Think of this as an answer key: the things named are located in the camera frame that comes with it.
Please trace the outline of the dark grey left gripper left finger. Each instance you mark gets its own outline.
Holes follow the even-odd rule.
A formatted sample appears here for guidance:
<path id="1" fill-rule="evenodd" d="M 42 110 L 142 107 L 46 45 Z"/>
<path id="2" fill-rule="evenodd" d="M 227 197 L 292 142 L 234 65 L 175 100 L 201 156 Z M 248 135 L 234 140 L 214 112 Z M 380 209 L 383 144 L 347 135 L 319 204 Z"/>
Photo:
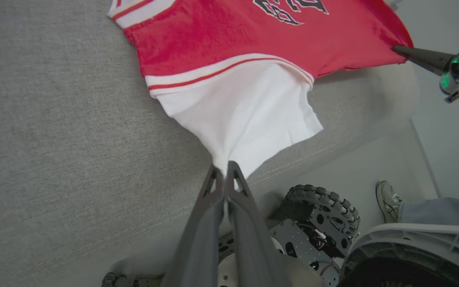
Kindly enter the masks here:
<path id="1" fill-rule="evenodd" d="M 218 233 L 224 218 L 224 177 L 211 166 L 184 228 L 167 287 L 215 287 L 218 283 Z"/>

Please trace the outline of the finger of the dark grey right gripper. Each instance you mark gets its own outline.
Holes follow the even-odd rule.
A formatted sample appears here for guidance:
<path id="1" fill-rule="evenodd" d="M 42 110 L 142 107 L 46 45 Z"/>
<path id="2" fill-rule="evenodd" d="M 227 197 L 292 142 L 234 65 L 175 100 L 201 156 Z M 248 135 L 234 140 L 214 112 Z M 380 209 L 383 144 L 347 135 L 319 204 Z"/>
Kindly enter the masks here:
<path id="1" fill-rule="evenodd" d="M 392 47 L 392 51 L 437 76 L 442 76 L 449 70 L 450 63 L 455 56 L 454 54 L 402 45 L 395 45 Z"/>

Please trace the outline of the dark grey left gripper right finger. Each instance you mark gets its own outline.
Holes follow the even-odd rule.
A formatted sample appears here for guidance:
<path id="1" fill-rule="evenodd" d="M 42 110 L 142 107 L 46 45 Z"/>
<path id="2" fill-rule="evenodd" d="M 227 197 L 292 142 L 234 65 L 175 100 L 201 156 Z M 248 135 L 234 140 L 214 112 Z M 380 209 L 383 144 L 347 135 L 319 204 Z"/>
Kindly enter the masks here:
<path id="1" fill-rule="evenodd" d="M 235 238 L 239 287 L 290 287 L 281 254 L 237 162 L 228 162 L 226 198 Z"/>

